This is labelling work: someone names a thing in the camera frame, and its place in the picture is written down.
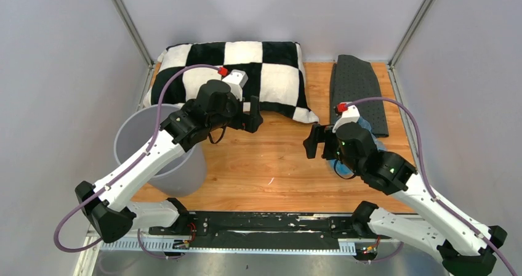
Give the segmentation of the left aluminium corner post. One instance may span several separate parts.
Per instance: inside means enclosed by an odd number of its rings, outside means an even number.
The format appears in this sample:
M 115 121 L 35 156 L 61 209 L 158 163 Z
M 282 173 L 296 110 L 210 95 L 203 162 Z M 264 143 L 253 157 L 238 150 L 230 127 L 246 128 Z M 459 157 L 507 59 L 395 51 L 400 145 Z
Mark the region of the left aluminium corner post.
M 124 26 L 126 27 L 128 33 L 130 34 L 131 39 L 133 40 L 135 46 L 137 47 L 139 54 L 141 55 L 142 59 L 148 66 L 148 68 L 152 68 L 154 62 L 151 58 L 151 55 L 141 37 L 139 34 L 139 31 L 137 27 L 135 26 L 135 23 L 132 20 L 132 17 L 127 10 L 125 3 L 123 0 L 111 0 L 114 8 L 116 9 L 118 15 L 120 16 Z

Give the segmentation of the blue plastic trash bag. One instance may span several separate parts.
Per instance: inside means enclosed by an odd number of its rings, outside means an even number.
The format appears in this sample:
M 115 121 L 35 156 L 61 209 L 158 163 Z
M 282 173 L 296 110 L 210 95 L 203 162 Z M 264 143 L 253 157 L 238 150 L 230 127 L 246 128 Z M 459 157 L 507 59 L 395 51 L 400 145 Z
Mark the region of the blue plastic trash bag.
M 369 131 L 371 138 L 373 142 L 375 143 L 378 150 L 384 150 L 387 151 L 386 146 L 378 139 L 376 136 L 372 133 L 372 126 L 370 122 L 365 120 L 363 117 L 361 117 L 357 123 L 365 130 Z M 337 160 L 331 160 L 329 161 L 329 164 L 331 165 L 334 172 L 340 176 L 342 179 L 351 179 L 355 175 L 352 173 L 352 171 L 344 164 L 342 164 L 340 161 Z

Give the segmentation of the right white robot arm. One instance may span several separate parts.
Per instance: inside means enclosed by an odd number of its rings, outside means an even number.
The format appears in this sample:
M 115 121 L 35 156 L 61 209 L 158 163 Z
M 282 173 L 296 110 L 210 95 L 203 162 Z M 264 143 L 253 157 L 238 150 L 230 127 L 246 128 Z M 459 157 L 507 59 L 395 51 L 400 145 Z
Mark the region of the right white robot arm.
M 358 123 L 314 124 L 303 146 L 307 158 L 316 156 L 324 144 L 322 157 L 345 165 L 362 181 L 402 201 L 420 215 L 424 223 L 386 211 L 362 201 L 351 215 L 355 235 L 383 235 L 411 245 L 441 263 L 451 275 L 490 275 L 504 244 L 506 231 L 498 225 L 486 226 L 427 186 L 414 165 L 401 155 L 379 150 L 371 133 Z

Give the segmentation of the right aluminium corner post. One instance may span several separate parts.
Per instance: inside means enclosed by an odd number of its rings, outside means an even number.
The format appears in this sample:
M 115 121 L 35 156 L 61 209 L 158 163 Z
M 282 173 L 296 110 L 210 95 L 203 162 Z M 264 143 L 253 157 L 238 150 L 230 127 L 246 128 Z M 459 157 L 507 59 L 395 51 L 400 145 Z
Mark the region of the right aluminium corner post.
M 411 20 L 406 32 L 404 33 L 403 37 L 401 38 L 400 43 L 398 44 L 397 48 L 395 49 L 391 59 L 388 61 L 388 66 L 390 69 L 395 68 L 397 63 L 400 61 L 406 47 L 408 46 L 410 40 L 412 39 L 413 35 L 415 34 L 417 28 L 422 23 L 422 20 L 424 19 L 427 12 L 430 10 L 434 0 L 422 0 L 419 8 L 417 9 L 413 19 Z

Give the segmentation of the dark grey perforated mat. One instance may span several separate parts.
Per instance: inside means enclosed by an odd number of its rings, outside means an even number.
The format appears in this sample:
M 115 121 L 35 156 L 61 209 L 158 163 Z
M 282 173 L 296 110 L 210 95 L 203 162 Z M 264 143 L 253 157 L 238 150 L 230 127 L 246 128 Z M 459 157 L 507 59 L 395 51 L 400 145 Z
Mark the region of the dark grey perforated mat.
M 352 102 L 368 97 L 381 97 L 379 81 L 370 62 L 353 55 L 339 55 L 330 80 L 330 122 L 337 120 L 334 107 L 341 102 Z M 358 106 L 360 115 L 371 125 L 376 137 L 388 137 L 389 130 L 384 104 L 380 101 Z

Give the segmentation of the grey plastic trash bin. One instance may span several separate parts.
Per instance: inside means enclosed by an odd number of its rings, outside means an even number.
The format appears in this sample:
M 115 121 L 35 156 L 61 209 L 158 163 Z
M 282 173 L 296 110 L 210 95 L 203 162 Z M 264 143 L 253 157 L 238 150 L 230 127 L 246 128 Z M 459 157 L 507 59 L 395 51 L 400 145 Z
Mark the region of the grey plastic trash bin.
M 113 154 L 121 165 L 150 139 L 156 121 L 157 106 L 143 108 L 130 116 L 119 128 Z M 171 161 L 149 180 L 156 189 L 168 197 L 185 197 L 197 191 L 207 176 L 207 163 L 201 145 Z

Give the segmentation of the black white checkered pillow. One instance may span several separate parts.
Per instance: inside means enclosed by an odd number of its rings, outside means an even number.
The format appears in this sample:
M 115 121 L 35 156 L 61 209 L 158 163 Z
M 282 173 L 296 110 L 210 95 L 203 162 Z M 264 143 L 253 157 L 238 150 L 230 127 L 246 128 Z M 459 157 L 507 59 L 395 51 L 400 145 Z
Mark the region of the black white checkered pillow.
M 276 112 L 301 123 L 316 123 L 308 106 L 305 68 L 299 43 L 292 41 L 236 41 L 185 43 L 167 47 L 158 57 L 158 73 L 144 99 L 144 107 L 158 103 L 164 85 L 180 70 L 192 67 L 169 85 L 163 102 L 183 105 L 197 96 L 211 79 L 221 79 L 215 69 L 246 73 L 243 96 L 257 96 L 260 110 Z

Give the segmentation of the aluminium corner post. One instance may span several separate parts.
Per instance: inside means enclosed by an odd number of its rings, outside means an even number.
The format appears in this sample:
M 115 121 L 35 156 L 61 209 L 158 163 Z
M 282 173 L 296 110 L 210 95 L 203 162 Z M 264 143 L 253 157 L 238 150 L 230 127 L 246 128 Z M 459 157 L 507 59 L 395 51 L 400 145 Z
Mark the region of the aluminium corner post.
M 410 40 L 412 39 L 413 35 L 415 34 L 417 28 L 422 23 L 422 20 L 424 19 L 427 12 L 430 10 L 434 0 L 422 0 L 419 8 L 417 9 L 413 19 L 411 20 L 406 32 L 404 33 L 403 37 L 401 38 L 400 43 L 398 44 L 397 48 L 395 49 L 391 59 L 388 61 L 388 66 L 390 69 L 395 68 L 397 63 L 400 61 L 406 47 L 408 46 Z
M 139 31 L 137 27 L 135 26 L 135 23 L 132 20 L 132 17 L 127 10 L 125 3 L 123 0 L 111 0 L 114 8 L 116 9 L 118 15 L 120 16 L 124 26 L 126 27 L 128 33 L 130 34 L 131 39 L 133 40 L 135 46 L 137 47 L 139 54 L 141 55 L 142 59 L 148 66 L 148 68 L 152 68 L 154 62 L 151 58 L 151 55 L 141 37 L 139 34 Z

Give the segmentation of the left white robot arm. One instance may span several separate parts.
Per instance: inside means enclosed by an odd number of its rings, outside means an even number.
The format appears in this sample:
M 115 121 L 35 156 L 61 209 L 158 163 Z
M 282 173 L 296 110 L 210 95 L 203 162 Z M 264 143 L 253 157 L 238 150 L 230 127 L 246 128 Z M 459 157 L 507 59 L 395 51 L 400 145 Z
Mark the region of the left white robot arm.
M 263 122 L 259 99 L 250 98 L 243 111 L 247 78 L 238 73 L 203 84 L 194 100 L 171 113 L 155 127 L 150 140 L 113 172 L 94 184 L 75 188 L 82 212 L 105 243 L 113 243 L 135 229 L 166 227 L 174 235 L 188 228 L 188 212 L 174 198 L 160 203 L 133 203 L 131 198 L 168 163 L 206 140 L 216 129 L 254 133 Z

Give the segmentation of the aluminium frame rail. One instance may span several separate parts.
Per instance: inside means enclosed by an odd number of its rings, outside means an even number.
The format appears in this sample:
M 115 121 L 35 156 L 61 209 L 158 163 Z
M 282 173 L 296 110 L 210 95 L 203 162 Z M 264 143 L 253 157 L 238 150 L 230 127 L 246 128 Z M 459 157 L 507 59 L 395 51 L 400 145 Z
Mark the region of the aluminium frame rail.
M 132 232 L 81 253 L 75 275 L 443 275 L 427 254 L 385 239 L 373 260 L 368 239 L 316 231 L 220 230 L 187 236 Z

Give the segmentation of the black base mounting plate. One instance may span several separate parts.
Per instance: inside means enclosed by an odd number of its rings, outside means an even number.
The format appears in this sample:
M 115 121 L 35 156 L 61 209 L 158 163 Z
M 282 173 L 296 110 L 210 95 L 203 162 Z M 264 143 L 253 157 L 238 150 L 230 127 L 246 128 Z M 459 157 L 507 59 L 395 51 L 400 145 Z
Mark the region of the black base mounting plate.
M 173 227 L 150 227 L 150 235 L 187 235 L 194 248 L 245 250 L 339 249 L 339 240 L 377 235 L 354 226 L 349 214 L 192 211 Z

